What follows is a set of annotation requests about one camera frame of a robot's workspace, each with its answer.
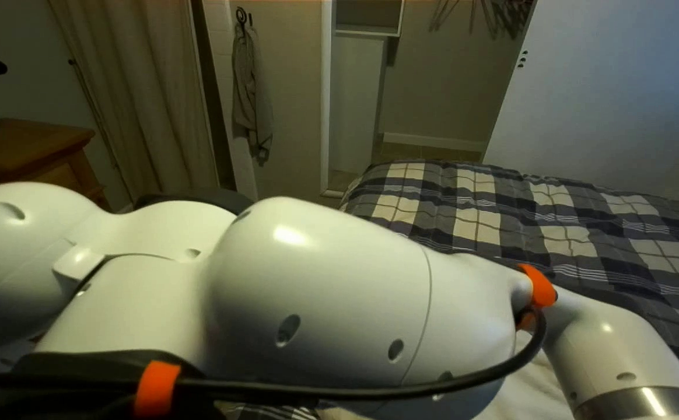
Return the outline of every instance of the white door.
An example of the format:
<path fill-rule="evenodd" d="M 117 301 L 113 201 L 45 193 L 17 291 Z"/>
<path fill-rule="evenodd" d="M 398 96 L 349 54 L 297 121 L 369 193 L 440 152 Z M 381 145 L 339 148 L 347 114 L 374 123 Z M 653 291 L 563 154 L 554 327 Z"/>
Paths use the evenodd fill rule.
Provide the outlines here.
<path fill-rule="evenodd" d="M 679 170 L 679 1 L 540 0 L 521 58 L 486 162 L 618 191 Z"/>

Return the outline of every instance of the checkered bedspread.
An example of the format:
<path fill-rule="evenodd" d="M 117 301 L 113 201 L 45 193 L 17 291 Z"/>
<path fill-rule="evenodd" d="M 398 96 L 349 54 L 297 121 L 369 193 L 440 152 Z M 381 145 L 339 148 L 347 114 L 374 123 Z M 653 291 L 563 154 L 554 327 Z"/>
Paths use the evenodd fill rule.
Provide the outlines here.
<path fill-rule="evenodd" d="M 489 165 L 383 162 L 342 209 L 439 251 L 529 260 L 640 313 L 679 354 L 679 202 Z"/>

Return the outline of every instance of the black cable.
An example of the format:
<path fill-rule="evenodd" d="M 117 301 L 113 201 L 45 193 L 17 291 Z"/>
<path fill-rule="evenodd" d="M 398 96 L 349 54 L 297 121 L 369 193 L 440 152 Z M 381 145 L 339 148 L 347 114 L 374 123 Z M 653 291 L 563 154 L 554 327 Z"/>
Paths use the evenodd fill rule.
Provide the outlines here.
<path fill-rule="evenodd" d="M 240 379 L 209 379 L 209 378 L 179 378 L 176 391 L 202 391 L 212 399 L 232 401 L 263 401 L 263 404 L 288 404 L 305 399 L 335 399 L 335 401 L 384 401 L 384 399 L 415 399 L 429 394 L 445 394 L 467 387 L 475 387 L 498 378 L 505 378 L 523 368 L 545 341 L 545 317 L 540 308 L 528 308 L 534 315 L 534 330 L 529 343 L 501 364 L 457 376 L 450 379 L 424 383 L 424 384 L 402 384 L 402 387 L 312 387 L 312 384 L 278 384 L 278 383 L 240 383 Z M 20 376 L 0 372 L 0 387 L 72 387 L 72 389 L 128 389 L 135 391 L 137 383 L 130 378 L 118 379 L 90 379 L 90 378 L 60 378 L 60 376 Z"/>

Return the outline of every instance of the wall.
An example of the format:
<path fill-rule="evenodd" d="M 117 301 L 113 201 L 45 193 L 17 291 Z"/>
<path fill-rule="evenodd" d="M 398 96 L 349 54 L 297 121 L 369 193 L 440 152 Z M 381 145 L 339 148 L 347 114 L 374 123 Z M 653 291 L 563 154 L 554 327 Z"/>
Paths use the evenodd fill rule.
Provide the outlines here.
<path fill-rule="evenodd" d="M 521 40 L 489 32 L 478 0 L 461 0 L 429 32 L 436 0 L 407 0 L 397 61 L 384 69 L 381 131 L 486 141 Z"/>
<path fill-rule="evenodd" d="M 95 125 L 45 0 L 0 0 L 0 61 L 10 68 L 0 75 L 0 117 Z M 86 156 L 110 204 L 127 204 L 122 177 L 97 137 Z"/>
<path fill-rule="evenodd" d="M 679 198 L 679 1 L 540 0 L 486 162 Z"/>
<path fill-rule="evenodd" d="M 320 188 L 325 99 L 325 8 L 330 0 L 234 0 L 253 12 L 274 106 L 263 188 Z"/>

